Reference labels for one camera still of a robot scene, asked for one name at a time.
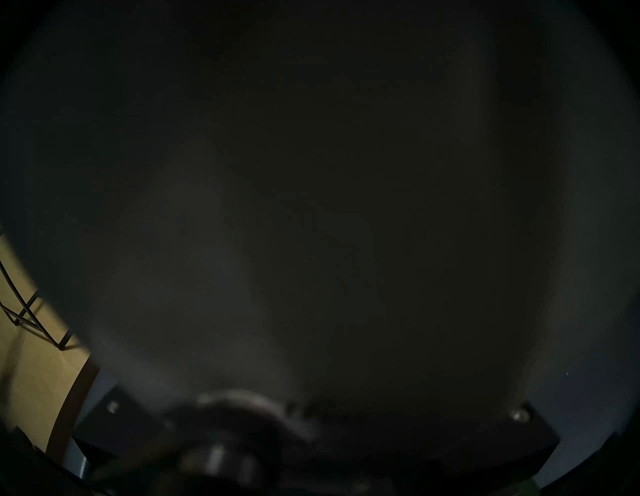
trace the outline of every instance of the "screw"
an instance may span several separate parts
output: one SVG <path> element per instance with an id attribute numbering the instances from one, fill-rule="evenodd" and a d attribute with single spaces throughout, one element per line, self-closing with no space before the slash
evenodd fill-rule
<path id="1" fill-rule="evenodd" d="M 116 413 L 119 407 L 120 407 L 120 403 L 118 403 L 117 401 L 110 401 L 109 404 L 107 405 L 107 412 Z"/>
<path id="2" fill-rule="evenodd" d="M 526 408 L 515 408 L 509 412 L 511 420 L 519 424 L 526 424 L 531 420 L 531 414 Z"/>

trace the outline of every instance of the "wooden surface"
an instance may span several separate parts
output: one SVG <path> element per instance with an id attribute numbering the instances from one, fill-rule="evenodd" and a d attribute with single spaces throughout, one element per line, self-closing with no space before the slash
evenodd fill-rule
<path id="1" fill-rule="evenodd" d="M 62 465 L 65 460 L 67 445 L 71 439 L 78 415 L 99 371 L 100 369 L 91 359 L 87 360 L 58 412 L 58 417 L 49 435 L 45 453 L 59 465 Z"/>
<path id="2" fill-rule="evenodd" d="M 26 300 L 36 286 L 27 276 L 6 238 L 0 236 L 0 260 Z M 21 306 L 0 275 L 0 301 L 15 312 Z M 50 305 L 36 300 L 38 320 L 54 339 L 60 340 L 66 324 Z M 64 351 L 57 350 L 41 333 L 15 326 L 0 313 L 0 415 L 8 428 L 19 426 L 41 450 L 46 450 L 58 412 L 89 352 L 74 336 Z"/>

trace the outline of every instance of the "metal bolt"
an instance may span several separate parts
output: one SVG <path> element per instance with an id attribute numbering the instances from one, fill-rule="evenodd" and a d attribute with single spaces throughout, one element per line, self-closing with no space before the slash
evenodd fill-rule
<path id="1" fill-rule="evenodd" d="M 118 403 L 117 401 L 110 401 L 109 404 L 107 405 L 107 412 L 116 413 L 119 407 L 120 407 L 120 403 Z"/>
<path id="2" fill-rule="evenodd" d="M 260 488 L 266 477 L 252 454 L 228 449 L 221 443 L 185 453 L 178 466 L 183 474 L 227 479 L 247 489 Z"/>
<path id="3" fill-rule="evenodd" d="M 526 424 L 531 420 L 531 414 L 526 408 L 515 408 L 509 412 L 511 420 L 519 424 Z"/>

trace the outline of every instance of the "wooden edge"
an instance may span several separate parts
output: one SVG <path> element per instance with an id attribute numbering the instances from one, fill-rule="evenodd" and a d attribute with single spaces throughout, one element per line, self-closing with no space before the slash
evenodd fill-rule
<path id="1" fill-rule="evenodd" d="M 86 359 L 86 362 L 65 398 L 65 402 L 58 412 L 56 422 L 51 429 L 45 454 L 49 459 L 59 465 L 62 465 L 65 460 L 67 445 L 69 439 L 71 439 L 71 433 L 76 426 L 80 409 L 84 404 L 86 396 L 89 394 L 89 390 L 99 370 L 99 367 L 91 361 L 91 357 Z"/>

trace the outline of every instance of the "black wire frame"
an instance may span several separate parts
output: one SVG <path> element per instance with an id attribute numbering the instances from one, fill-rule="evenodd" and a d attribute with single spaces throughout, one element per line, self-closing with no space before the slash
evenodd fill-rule
<path id="1" fill-rule="evenodd" d="M 6 273 L 4 265 L 2 265 L 1 261 L 0 261 L 0 272 L 2 272 L 4 279 L 6 279 L 7 283 L 9 284 L 9 287 L 11 287 L 11 290 L 13 291 L 13 294 L 15 295 L 16 298 L 18 298 L 18 301 L 22 305 L 21 312 L 17 314 L 12 309 L 4 306 L 3 303 L 0 301 L 0 307 L 2 307 L 2 310 L 4 311 L 6 316 L 9 317 L 9 320 L 13 322 L 13 324 L 16 326 L 20 324 L 26 324 L 29 327 L 34 328 L 36 331 L 42 332 L 47 337 L 47 339 L 51 341 L 51 344 L 53 344 L 53 346 L 58 348 L 60 351 L 64 350 L 65 346 L 69 342 L 69 339 L 73 335 L 71 330 L 68 330 L 67 333 L 63 336 L 63 338 L 59 342 L 56 342 L 56 340 L 53 339 L 53 337 L 51 337 L 51 334 L 49 334 L 45 329 L 45 327 L 40 323 L 40 321 L 38 320 L 38 318 L 36 317 L 36 315 L 33 313 L 31 309 L 33 302 L 36 301 L 37 298 L 39 298 L 38 290 L 36 290 L 36 292 L 33 293 L 32 297 L 29 298 L 29 301 L 24 301 L 24 298 L 18 291 L 18 288 L 16 288 L 15 284 L 9 277 L 9 274 Z"/>

